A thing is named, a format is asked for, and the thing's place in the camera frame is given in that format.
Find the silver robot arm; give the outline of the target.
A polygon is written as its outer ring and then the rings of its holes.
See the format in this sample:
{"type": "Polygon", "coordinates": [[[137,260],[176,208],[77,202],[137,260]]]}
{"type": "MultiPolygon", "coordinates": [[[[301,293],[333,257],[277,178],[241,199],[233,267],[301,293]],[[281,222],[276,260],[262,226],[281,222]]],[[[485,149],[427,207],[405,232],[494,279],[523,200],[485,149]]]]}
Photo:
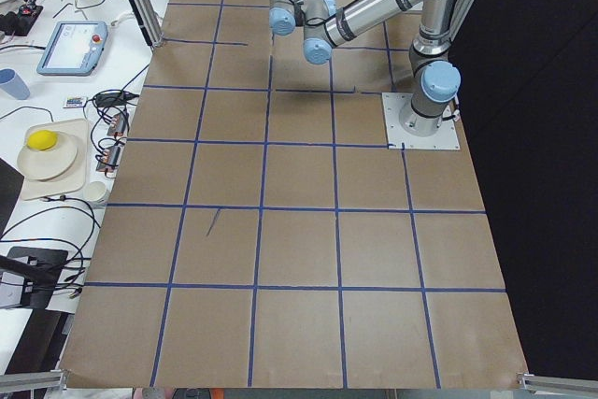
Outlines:
{"type": "Polygon", "coordinates": [[[334,49],[365,32],[422,6],[419,31],[409,48],[415,89],[399,113],[411,135],[434,135],[449,120],[445,109],[457,97],[459,70],[448,61],[453,38],[474,0],[269,0],[269,27],[276,36],[303,30],[303,54],[311,64],[325,64],[334,49]]]}

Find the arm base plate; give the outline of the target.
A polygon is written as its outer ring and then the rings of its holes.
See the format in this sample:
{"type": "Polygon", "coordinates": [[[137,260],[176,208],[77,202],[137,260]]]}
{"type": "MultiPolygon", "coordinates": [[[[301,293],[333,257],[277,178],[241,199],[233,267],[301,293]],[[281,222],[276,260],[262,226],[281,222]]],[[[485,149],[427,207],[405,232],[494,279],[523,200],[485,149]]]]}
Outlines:
{"type": "Polygon", "coordinates": [[[436,118],[418,115],[411,93],[383,93],[387,147],[393,150],[459,150],[455,121],[449,106],[436,118]]]}

